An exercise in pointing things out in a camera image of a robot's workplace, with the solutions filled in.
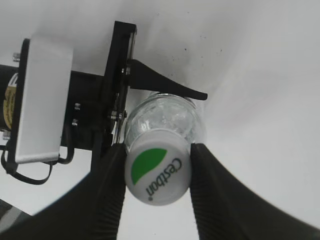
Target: plastic bottle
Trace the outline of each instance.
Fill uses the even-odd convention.
[[[193,101],[172,94],[151,95],[125,126],[125,181],[131,193],[155,206],[181,198],[191,182],[191,144],[204,140],[204,124]]]

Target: green leaf logo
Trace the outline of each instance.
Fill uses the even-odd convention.
[[[140,178],[158,166],[166,154],[167,150],[162,148],[152,148],[141,153],[132,164],[131,179],[133,185],[136,185]]]

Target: yellow label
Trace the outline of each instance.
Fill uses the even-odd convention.
[[[12,126],[12,119],[14,115],[16,90],[17,90],[18,73],[14,74],[8,83],[8,87],[5,90],[3,100],[3,117],[5,124],[9,129]]]

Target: white background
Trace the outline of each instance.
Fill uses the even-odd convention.
[[[320,1],[1,0],[0,63],[35,31],[74,45],[73,69],[103,74],[115,20],[137,24],[134,57],[205,91],[207,146],[239,180],[320,228]],[[130,91],[127,108],[144,94]],[[35,214],[88,171],[90,152],[43,186],[0,170],[0,198]],[[20,170],[44,177],[46,166]],[[118,239],[197,239],[190,197],[166,207],[127,194]]]

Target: bottle cap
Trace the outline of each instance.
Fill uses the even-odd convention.
[[[190,144],[165,129],[141,134],[125,162],[127,187],[149,205],[167,205],[181,198],[189,188],[191,174]]]

